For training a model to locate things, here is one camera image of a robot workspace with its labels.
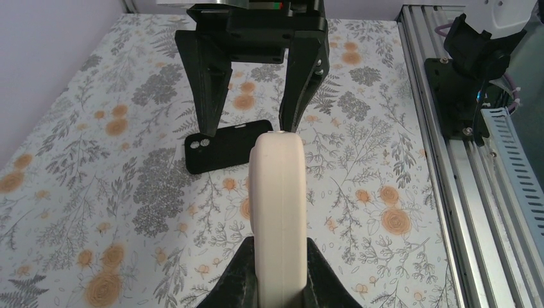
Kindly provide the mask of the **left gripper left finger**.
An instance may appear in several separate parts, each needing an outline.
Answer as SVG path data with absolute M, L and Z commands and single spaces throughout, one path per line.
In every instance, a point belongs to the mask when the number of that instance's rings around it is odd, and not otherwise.
M 257 306 L 254 237 L 247 237 L 242 241 L 216 285 L 197 308 Z

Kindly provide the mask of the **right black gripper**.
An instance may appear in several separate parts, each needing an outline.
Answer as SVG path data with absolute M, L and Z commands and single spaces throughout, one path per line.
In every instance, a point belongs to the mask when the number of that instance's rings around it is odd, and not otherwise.
M 187 14 L 195 30 L 174 41 L 192 90 L 200 133 L 216 135 L 232 62 L 281 64 L 288 49 L 280 129 L 296 132 L 329 72 L 328 24 L 322 1 L 200 1 Z

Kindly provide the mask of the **phone with beige case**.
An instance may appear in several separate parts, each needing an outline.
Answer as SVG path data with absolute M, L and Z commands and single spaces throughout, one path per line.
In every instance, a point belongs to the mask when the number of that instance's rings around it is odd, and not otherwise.
M 300 137 L 289 132 L 258 137 L 248 178 L 258 306 L 302 307 L 307 285 L 307 181 Z

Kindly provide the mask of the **black phone case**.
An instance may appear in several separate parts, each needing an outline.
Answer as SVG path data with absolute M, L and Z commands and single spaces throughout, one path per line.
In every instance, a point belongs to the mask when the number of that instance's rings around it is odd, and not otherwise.
M 247 164 L 258 137 L 272 129 L 270 121 L 263 119 L 220 128 L 213 137 L 189 135 L 184 141 L 186 168 L 198 175 Z

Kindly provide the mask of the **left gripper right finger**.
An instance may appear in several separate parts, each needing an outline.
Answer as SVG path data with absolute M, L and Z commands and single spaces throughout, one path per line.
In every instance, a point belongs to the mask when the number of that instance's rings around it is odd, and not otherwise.
M 304 307 L 361 308 L 334 273 L 316 243 L 307 238 L 307 285 Z

